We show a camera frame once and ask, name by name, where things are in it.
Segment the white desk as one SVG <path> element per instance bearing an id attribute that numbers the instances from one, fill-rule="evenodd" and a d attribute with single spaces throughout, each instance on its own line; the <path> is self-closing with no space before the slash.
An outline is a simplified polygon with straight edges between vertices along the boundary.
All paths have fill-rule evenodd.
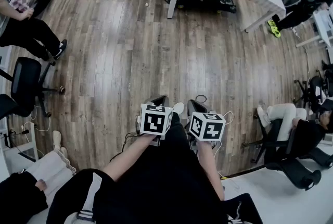
<path id="1" fill-rule="evenodd" d="M 312 42 L 319 42 L 323 43 L 326 49 L 330 49 L 330 40 L 333 40 L 333 7 L 314 13 L 312 18 L 317 27 L 318 35 L 296 44 L 296 48 L 308 45 Z"/>

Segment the person's right forearm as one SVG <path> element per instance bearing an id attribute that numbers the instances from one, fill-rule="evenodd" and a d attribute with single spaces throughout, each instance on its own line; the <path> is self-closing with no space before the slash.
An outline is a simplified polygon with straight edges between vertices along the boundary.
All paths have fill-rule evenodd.
<path id="1" fill-rule="evenodd" d="M 224 189 L 220 180 L 220 175 L 216 168 L 215 157 L 212 151 L 211 143 L 207 141 L 197 141 L 197 147 L 199 163 L 204 169 L 220 201 L 223 201 Z"/>

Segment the black office chair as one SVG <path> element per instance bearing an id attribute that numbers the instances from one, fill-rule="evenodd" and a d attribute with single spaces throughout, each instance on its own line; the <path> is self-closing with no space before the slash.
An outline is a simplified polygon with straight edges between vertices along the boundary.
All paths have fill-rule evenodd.
<path id="1" fill-rule="evenodd" d="M 262 139 L 251 143 L 242 143 L 241 147 L 246 148 L 249 146 L 256 146 L 259 148 L 260 151 L 257 158 L 252 159 L 251 162 L 257 164 L 261 156 L 264 155 L 264 164 L 242 171 L 240 173 L 241 175 L 262 168 L 281 171 L 296 188 L 307 191 L 320 182 L 322 174 L 320 170 L 308 170 L 299 162 L 299 160 L 311 159 L 325 169 L 333 166 L 333 154 L 328 155 L 318 147 L 311 149 L 304 155 L 297 156 L 294 154 L 296 149 L 296 143 L 294 142 L 296 131 L 294 129 L 290 131 L 289 139 L 285 141 L 277 141 L 275 136 L 277 136 L 278 131 L 280 130 L 282 124 L 281 119 L 272 122 L 272 127 L 269 132 L 266 132 L 261 120 L 258 120 L 258 122 L 262 131 Z"/>
<path id="2" fill-rule="evenodd" d="M 0 76 L 11 82 L 10 95 L 0 94 L 0 120 L 12 114 L 27 117 L 33 112 L 36 100 L 44 117 L 51 117 L 51 113 L 45 109 L 44 92 L 64 94 L 66 91 L 63 86 L 58 89 L 43 87 L 50 66 L 55 64 L 55 61 L 48 62 L 42 71 L 42 65 L 37 60 L 19 57 L 12 76 L 0 69 Z"/>

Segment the person's white shoe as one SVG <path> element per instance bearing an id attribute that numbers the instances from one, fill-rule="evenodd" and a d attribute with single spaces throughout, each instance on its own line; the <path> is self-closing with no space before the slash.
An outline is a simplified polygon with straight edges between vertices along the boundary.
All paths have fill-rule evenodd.
<path id="1" fill-rule="evenodd" d="M 180 116 L 183 113 L 184 108 L 185 108 L 184 103 L 178 102 L 173 106 L 173 112 L 178 116 Z"/>

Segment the person's black clothing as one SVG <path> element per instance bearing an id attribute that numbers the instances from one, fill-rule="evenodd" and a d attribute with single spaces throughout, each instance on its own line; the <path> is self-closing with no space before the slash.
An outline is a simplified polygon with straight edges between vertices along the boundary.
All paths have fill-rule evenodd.
<path id="1" fill-rule="evenodd" d="M 249 194 L 220 201 L 175 113 L 160 145 L 149 145 L 117 182 L 98 169 L 67 181 L 46 224 L 78 217 L 86 201 L 93 203 L 92 224 L 263 224 Z"/>

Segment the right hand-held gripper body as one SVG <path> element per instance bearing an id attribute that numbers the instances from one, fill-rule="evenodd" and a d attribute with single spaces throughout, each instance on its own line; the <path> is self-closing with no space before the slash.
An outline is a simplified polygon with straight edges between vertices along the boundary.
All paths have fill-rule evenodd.
<path id="1" fill-rule="evenodd" d="M 221 142 L 226 120 L 217 113 L 187 113 L 188 123 L 185 126 L 191 150 L 197 150 L 197 142 L 209 142 L 214 149 Z"/>

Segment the person's left forearm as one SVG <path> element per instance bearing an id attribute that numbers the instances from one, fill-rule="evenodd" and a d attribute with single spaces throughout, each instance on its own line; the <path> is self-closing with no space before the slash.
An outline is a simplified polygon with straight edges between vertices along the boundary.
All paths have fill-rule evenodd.
<path id="1" fill-rule="evenodd" d="M 103 169 L 114 182 L 127 172 L 139 159 L 156 136 L 145 134 L 136 139 L 123 153 L 120 153 Z"/>

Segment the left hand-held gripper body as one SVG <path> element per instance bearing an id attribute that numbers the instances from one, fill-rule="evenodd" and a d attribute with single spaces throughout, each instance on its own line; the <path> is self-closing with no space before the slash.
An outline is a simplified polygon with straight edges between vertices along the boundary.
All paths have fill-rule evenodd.
<path id="1" fill-rule="evenodd" d="M 159 146 L 170 129 L 172 116 L 171 107 L 141 104 L 140 115 L 136 119 L 136 132 L 138 135 L 154 135 L 150 145 Z"/>

